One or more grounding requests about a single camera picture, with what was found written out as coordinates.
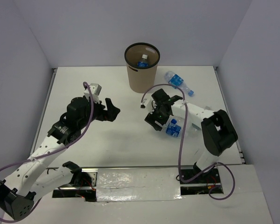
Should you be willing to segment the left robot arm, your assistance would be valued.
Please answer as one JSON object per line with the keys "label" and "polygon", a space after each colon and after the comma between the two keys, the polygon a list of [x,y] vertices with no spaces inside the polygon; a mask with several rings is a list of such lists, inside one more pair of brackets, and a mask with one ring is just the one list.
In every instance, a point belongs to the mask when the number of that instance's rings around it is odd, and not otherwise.
{"label": "left robot arm", "polygon": [[120,109],[111,99],[91,101],[90,97],[77,97],[67,105],[47,136],[30,157],[12,174],[0,180],[0,208],[10,217],[10,223],[26,218],[40,199],[62,185],[92,186],[92,178],[77,164],[68,161],[59,168],[49,165],[61,153],[75,144],[93,120],[113,122]]}

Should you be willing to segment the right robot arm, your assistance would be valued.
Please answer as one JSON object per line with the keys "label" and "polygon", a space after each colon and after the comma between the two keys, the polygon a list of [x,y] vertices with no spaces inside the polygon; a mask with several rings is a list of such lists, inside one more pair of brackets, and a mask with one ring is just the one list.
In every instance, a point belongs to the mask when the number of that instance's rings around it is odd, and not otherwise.
{"label": "right robot arm", "polygon": [[143,95],[140,106],[148,110],[145,121],[154,130],[170,137],[184,141],[189,129],[202,132],[203,154],[193,166],[197,182],[205,182],[209,178],[209,170],[217,164],[219,156],[238,140],[226,111],[203,109],[187,102],[184,95],[171,97],[159,89],[148,98]]}

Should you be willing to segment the clear bottle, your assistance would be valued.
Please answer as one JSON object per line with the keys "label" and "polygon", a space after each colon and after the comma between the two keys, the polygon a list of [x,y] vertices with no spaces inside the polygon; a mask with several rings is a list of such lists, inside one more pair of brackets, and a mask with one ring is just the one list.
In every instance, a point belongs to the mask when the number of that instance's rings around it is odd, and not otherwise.
{"label": "clear bottle", "polygon": [[184,123],[176,120],[174,123],[172,120],[167,122],[161,127],[161,132],[165,135],[172,138],[181,138],[182,132],[185,130],[185,136],[189,133],[189,126],[186,125],[186,128],[183,127]]}

